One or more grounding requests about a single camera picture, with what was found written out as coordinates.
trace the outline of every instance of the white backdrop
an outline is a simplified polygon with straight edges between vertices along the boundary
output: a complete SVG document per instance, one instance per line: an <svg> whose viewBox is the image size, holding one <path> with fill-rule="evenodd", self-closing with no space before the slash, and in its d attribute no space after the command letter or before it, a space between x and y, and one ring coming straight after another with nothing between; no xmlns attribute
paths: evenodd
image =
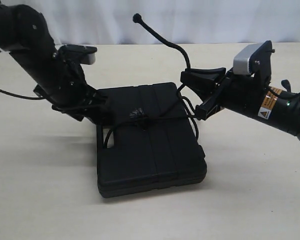
<svg viewBox="0 0 300 240"><path fill-rule="evenodd" d="M300 0L2 0L47 19L56 44L156 44L132 22L176 43L300 42Z"/></svg>

